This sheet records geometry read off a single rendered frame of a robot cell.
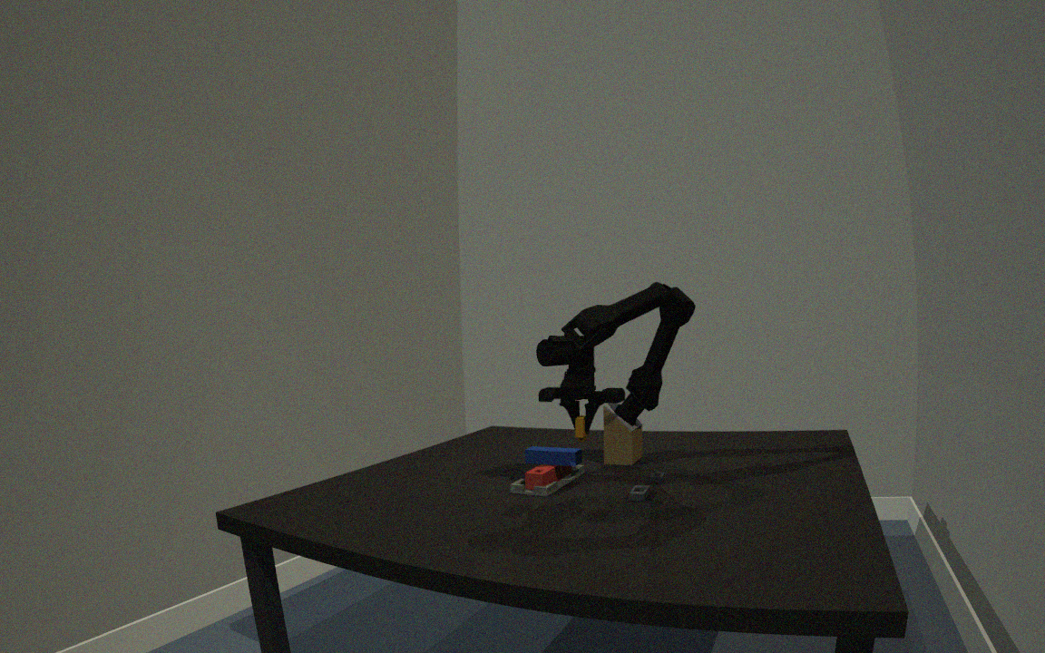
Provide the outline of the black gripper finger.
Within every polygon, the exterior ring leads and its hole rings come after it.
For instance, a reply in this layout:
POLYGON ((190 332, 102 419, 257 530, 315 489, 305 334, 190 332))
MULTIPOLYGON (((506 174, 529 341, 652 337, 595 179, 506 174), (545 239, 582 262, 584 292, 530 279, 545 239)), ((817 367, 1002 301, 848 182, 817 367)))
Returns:
POLYGON ((560 406, 567 409, 572 424, 575 426, 575 417, 580 416, 580 404, 578 404, 578 401, 575 401, 575 404, 560 404, 560 406))
POLYGON ((596 416, 596 412, 599 409, 599 406, 601 406, 601 405, 603 405, 603 404, 585 404, 585 409, 586 409, 585 433, 589 432, 589 429, 590 429, 590 427, 593 425, 594 416, 596 416))

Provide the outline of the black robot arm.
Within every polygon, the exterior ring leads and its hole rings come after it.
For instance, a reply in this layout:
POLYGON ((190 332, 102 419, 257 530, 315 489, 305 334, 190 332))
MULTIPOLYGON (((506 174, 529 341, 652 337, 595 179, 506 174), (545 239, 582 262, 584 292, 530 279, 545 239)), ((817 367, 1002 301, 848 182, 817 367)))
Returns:
MULTIPOLYGON (((654 410, 659 403, 661 388, 661 367, 668 358, 673 340, 683 324, 694 313, 694 302, 679 287, 669 287, 654 282, 649 288, 624 298, 612 305, 596 305, 585 308, 562 328, 564 336, 549 336, 538 344, 538 362, 541 366, 567 366, 594 364, 593 348, 614 335, 621 324, 659 308, 660 323, 654 343, 643 366, 633 369, 628 379, 630 390, 625 402, 619 404, 616 414, 633 426, 644 409, 654 410), (578 336, 575 329, 583 332, 578 336)), ((561 384, 562 400, 581 400, 584 394, 593 393, 593 376, 571 376, 565 372, 561 384)))

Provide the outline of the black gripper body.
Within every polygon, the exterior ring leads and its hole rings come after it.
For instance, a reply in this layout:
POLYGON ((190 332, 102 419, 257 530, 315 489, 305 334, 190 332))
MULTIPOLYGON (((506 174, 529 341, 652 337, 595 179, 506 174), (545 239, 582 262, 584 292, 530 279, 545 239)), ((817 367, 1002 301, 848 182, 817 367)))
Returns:
MULTIPOLYGON (((568 365, 567 372, 571 376, 583 377, 593 376, 593 393, 584 394, 583 398, 588 398, 589 404, 620 404, 620 402, 625 401, 625 390, 622 388, 606 388, 604 390, 596 390, 596 384, 594 384, 594 364, 591 365, 568 365)), ((562 392, 560 388, 548 387, 540 390, 539 401, 540 402, 552 402, 554 398, 561 398, 561 404, 575 404, 575 398, 567 398, 567 400, 562 400, 562 392)))

